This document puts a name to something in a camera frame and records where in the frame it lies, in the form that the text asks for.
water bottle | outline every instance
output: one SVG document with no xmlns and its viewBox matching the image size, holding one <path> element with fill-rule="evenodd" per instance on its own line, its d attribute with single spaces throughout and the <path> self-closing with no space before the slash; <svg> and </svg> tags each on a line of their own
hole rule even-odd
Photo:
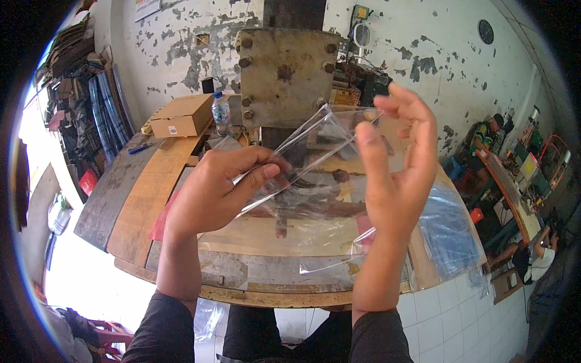
<svg viewBox="0 0 581 363">
<path fill-rule="evenodd" d="M 216 122 L 216 131 L 219 136 L 234 136 L 232 123 L 230 121 L 230 105 L 222 97 L 222 91 L 214 92 L 214 102 L 212 103 L 212 115 Z"/>
</svg>

transparent plastic sheet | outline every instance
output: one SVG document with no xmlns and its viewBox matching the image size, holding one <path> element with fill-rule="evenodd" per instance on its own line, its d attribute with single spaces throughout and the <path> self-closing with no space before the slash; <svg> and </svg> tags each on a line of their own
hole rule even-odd
<svg viewBox="0 0 581 363">
<path fill-rule="evenodd" d="M 261 254 L 300 257 L 300 274 L 365 255 L 375 229 L 365 211 L 366 177 L 355 126 L 364 120 L 376 125 L 388 146 L 391 170 L 403 167 L 397 126 L 389 120 L 380 125 L 381 114 L 370 107 L 320 108 L 264 162 L 278 164 L 281 173 L 233 222 L 201 236 L 202 248 L 218 250 L 228 243 L 252 249 L 249 245 L 260 241 L 268 249 Z"/>
<path fill-rule="evenodd" d="M 464 202 L 450 188 L 434 184 L 419 218 L 428 258 L 442 282 L 472 271 L 484 256 L 472 232 Z"/>
<path fill-rule="evenodd" d="M 212 338 L 218 321 L 224 315 L 222 304 L 206 299 L 198 299 L 196 315 L 193 318 L 193 339 L 197 343 Z"/>
</svg>

green shirt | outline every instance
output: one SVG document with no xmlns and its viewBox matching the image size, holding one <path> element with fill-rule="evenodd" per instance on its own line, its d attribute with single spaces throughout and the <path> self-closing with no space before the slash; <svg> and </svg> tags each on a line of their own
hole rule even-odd
<svg viewBox="0 0 581 363">
<path fill-rule="evenodd" d="M 470 152 L 473 153 L 476 151 L 476 139 L 480 140 L 484 147 L 488 149 L 492 144 L 492 139 L 489 137 L 489 130 L 488 126 L 485 123 L 480 123 L 476 126 L 476 130 L 474 131 L 474 136 L 472 137 L 472 141 L 470 142 Z"/>
</svg>

black sleeve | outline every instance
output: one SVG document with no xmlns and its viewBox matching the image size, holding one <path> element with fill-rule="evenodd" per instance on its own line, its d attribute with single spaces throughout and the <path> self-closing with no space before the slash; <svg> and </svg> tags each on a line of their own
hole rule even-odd
<svg viewBox="0 0 581 363">
<path fill-rule="evenodd" d="M 122 362 L 194 362 L 188 308 L 173 297 L 153 294 Z"/>
<path fill-rule="evenodd" d="M 357 320 L 349 362 L 412 363 L 397 310 L 368 312 Z"/>
</svg>

person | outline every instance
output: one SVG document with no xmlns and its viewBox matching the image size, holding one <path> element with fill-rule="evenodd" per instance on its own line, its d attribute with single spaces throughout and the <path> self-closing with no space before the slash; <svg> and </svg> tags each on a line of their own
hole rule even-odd
<svg viewBox="0 0 581 363">
<path fill-rule="evenodd" d="M 523 240 L 518 244 L 511 243 L 498 257 L 489 261 L 490 269 L 512 257 L 511 262 L 517 268 L 517 273 L 525 285 L 537 281 L 547 272 L 557 252 L 559 236 L 556 231 L 549 239 L 548 245 L 544 242 L 550 230 L 551 228 L 546 226 L 544 230 L 537 233 L 528 246 L 525 246 Z"/>
<path fill-rule="evenodd" d="M 476 176 L 478 177 L 478 180 L 473 182 L 473 188 L 469 193 L 471 195 L 475 195 L 482 190 L 490 179 L 490 173 L 476 153 L 480 150 L 489 150 L 494 146 L 494 143 L 501 145 L 504 142 L 504 135 L 502 135 L 504 131 L 501 130 L 503 126 L 504 119 L 501 114 L 497 113 L 492 117 L 490 122 L 485 121 L 479 123 L 474 129 L 466 164 L 469 169 L 476 172 Z"/>
<path fill-rule="evenodd" d="M 272 309 L 232 306 L 222 362 L 411 362 L 396 310 L 400 272 L 411 232 L 436 175 L 436 119 L 413 92 L 395 83 L 375 106 L 398 118 L 409 138 L 404 169 L 390 173 L 388 151 L 368 122 L 356 127 L 367 173 L 366 208 L 376 238 L 354 283 L 351 313 L 332 312 L 294 350 L 281 345 Z M 283 162 L 250 171 L 272 151 L 251 146 L 210 150 L 188 177 L 168 212 L 157 270 L 157 289 L 123 362 L 193 362 L 193 317 L 202 286 L 196 235 L 226 226 Z"/>
</svg>

